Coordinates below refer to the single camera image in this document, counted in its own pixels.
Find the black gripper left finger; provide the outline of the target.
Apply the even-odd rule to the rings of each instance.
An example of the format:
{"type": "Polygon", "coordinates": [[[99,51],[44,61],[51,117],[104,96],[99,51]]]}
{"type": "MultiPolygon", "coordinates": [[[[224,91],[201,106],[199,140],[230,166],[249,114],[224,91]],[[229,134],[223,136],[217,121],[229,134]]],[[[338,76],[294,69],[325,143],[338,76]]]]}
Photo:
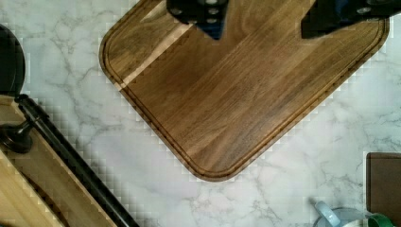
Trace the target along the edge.
{"type": "Polygon", "coordinates": [[[179,22],[193,24],[214,40],[219,40],[225,24],[229,0],[166,0],[166,10],[179,22]]]}

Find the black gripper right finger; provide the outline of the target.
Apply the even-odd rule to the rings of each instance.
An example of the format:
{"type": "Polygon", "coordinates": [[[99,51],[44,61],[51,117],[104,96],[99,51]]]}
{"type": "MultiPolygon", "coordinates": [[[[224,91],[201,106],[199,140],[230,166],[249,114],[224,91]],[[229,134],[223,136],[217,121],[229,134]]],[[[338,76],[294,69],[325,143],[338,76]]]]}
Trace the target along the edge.
{"type": "Polygon", "coordinates": [[[360,22],[388,19],[400,11],[401,0],[316,0],[301,21],[301,36],[319,38],[360,22]]]}

